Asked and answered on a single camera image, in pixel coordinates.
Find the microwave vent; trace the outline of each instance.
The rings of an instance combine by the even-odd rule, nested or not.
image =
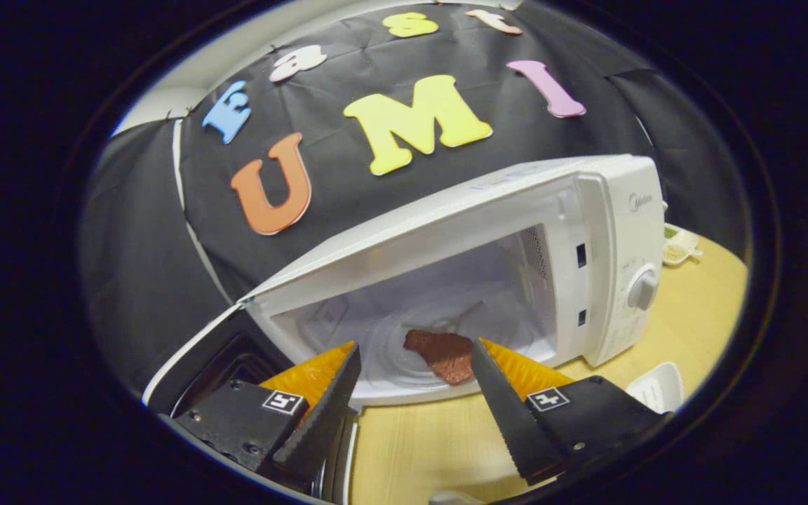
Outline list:
[[[520,238],[523,240],[523,250],[525,250],[525,259],[529,266],[541,277],[548,280],[548,265],[544,261],[544,252],[541,249],[541,239],[538,237],[538,228],[532,227],[523,232],[520,232]]]

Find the white microwave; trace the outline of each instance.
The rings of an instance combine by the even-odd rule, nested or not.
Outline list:
[[[488,173],[352,227],[241,300],[292,362],[357,341],[352,405],[478,391],[448,386],[409,329],[483,337],[546,365],[594,367],[641,335],[663,259],[657,167],[583,156]]]

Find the black fabric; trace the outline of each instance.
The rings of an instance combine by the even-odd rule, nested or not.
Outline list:
[[[14,9],[0,2],[0,503],[280,502],[265,487],[240,485],[256,477],[206,445],[177,443],[70,345],[85,351],[89,342],[71,261],[73,195],[87,165],[58,167],[96,109],[138,67],[237,3],[54,0]],[[595,4],[724,95],[773,177],[783,261],[772,320],[744,311],[763,322],[766,335],[725,405],[620,482],[590,479],[600,495],[581,503],[808,503],[808,3]],[[595,12],[577,0],[558,5]],[[112,128],[109,115],[95,117],[92,131]],[[743,132],[730,132],[744,156],[751,148]],[[756,182],[752,195],[765,195],[759,172],[744,177]],[[59,204],[53,226],[57,189],[71,203]],[[760,252],[749,263],[753,273]],[[757,287],[773,290],[769,279],[757,279],[745,309],[756,310]],[[732,343],[748,332],[742,323]],[[734,369],[724,358],[720,364],[720,372]],[[706,451],[720,456],[707,460],[700,456]],[[574,501],[577,493],[539,498]]]
[[[102,355],[132,394],[227,310],[189,239],[173,175],[173,122],[112,138],[90,181],[80,270]]]
[[[700,109],[664,77],[631,70],[608,79],[628,100],[656,148],[666,220],[743,257],[744,195],[725,142]]]
[[[667,220],[743,256],[736,167],[692,102],[642,58],[548,7],[481,7],[520,26],[520,36],[467,16],[472,8],[420,4],[334,23],[238,71],[183,119],[185,217],[231,298],[334,234],[417,198],[512,164],[584,154],[653,157],[670,204]],[[406,12],[426,14],[439,30],[403,39],[391,35],[382,20]],[[275,61],[311,44],[328,55],[323,64],[270,82]],[[586,105],[586,114],[551,116],[541,93],[506,67],[513,60],[542,61]],[[373,93],[411,105],[414,83],[436,74],[456,79],[463,100],[494,134],[445,147],[436,125],[434,153],[421,154],[398,140],[413,152],[413,161],[373,175],[371,147],[344,109]],[[224,144],[221,132],[202,127],[202,119],[238,80],[247,82],[243,92],[251,115]],[[113,138],[93,180],[83,226],[83,272],[100,346],[135,392],[225,308],[185,229],[171,166],[171,128],[158,122]],[[230,181],[245,164],[263,160],[267,198],[274,205],[285,201],[288,188],[267,151],[295,132],[302,134],[310,207],[288,229],[260,236],[245,220]]]
[[[520,13],[500,12],[516,25]],[[404,6],[335,23],[321,32],[255,62],[227,79],[193,112],[183,130],[182,176],[189,223],[215,260],[231,297],[240,297],[315,245],[376,215],[427,194],[512,164],[583,154],[644,154],[653,148],[631,107],[600,70],[625,70],[618,50],[597,50],[600,36],[588,32],[584,45],[595,48],[592,64],[570,44],[558,40],[560,23],[529,26],[513,37],[467,16],[469,6]],[[420,12],[438,23],[435,33],[399,39],[382,25],[394,13]],[[581,41],[581,33],[571,37]],[[328,59],[281,83],[267,76],[283,55],[320,44]],[[546,109],[541,93],[506,67],[513,60],[539,60],[552,76],[586,105],[581,117],[559,119]],[[417,80],[449,74],[463,100],[494,134],[461,147],[436,140],[434,153],[414,152],[413,161],[384,176],[372,175],[372,150],[356,119],[343,109],[372,93],[410,105]],[[202,128],[202,118],[230,83],[248,82],[251,116],[230,144],[222,134]],[[281,170],[267,158],[280,138],[301,132],[299,146],[314,192],[301,220],[275,236],[260,236],[248,226],[231,177],[260,158],[267,198],[282,202]],[[436,138],[440,128],[436,125]]]

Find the steak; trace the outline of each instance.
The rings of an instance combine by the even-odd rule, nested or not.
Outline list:
[[[404,338],[404,349],[426,359],[433,373],[451,386],[472,378],[472,341],[466,337],[410,330]]]

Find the wooden table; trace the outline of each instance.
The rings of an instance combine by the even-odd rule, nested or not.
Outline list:
[[[685,397],[705,380],[732,335],[747,268],[700,237],[699,259],[664,266],[660,288],[633,348],[597,368],[578,358],[558,367],[576,380],[602,375],[625,388],[655,365],[678,365]],[[420,503],[443,491],[494,501],[528,491],[481,393],[452,400],[369,407],[359,419],[350,503]]]

